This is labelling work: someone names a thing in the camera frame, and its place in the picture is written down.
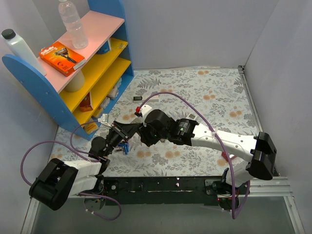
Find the grey beige remote control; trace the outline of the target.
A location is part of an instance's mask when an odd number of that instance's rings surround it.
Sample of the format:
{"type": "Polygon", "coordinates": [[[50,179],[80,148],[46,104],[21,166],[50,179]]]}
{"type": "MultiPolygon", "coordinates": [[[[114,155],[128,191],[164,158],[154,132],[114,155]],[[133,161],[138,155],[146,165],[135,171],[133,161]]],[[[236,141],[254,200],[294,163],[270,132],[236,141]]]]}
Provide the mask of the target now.
{"type": "Polygon", "coordinates": [[[142,118],[137,117],[131,121],[131,124],[141,124],[143,122],[142,118]]]}

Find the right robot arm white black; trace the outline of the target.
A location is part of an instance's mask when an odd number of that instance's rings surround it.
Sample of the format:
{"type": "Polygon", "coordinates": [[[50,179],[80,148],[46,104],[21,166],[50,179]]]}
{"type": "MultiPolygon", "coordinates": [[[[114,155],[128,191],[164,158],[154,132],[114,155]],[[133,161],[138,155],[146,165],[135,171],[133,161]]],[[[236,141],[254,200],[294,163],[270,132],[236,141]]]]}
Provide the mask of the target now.
{"type": "Polygon", "coordinates": [[[227,194],[233,193],[243,183],[253,179],[271,180],[274,173],[276,147],[269,134],[244,136],[219,131],[213,133],[207,126],[189,118],[174,120],[159,109],[148,105],[138,108],[142,118],[139,134],[147,146],[160,140],[175,145],[210,148],[239,157],[242,162],[224,173],[220,187],[227,194]]]}

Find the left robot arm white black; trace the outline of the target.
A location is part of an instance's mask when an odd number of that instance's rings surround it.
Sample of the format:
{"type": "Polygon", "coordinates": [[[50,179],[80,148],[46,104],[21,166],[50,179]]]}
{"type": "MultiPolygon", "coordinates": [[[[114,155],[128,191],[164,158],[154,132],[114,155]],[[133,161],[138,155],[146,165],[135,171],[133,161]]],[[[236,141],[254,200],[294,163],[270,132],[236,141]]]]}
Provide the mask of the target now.
{"type": "Polygon", "coordinates": [[[106,157],[122,141],[138,133],[142,126],[142,123],[122,124],[115,121],[105,138],[98,136],[91,141],[86,160],[50,160],[30,186],[29,195],[55,211],[72,195],[84,191],[100,194],[104,184],[99,178],[110,162],[106,157]]]}

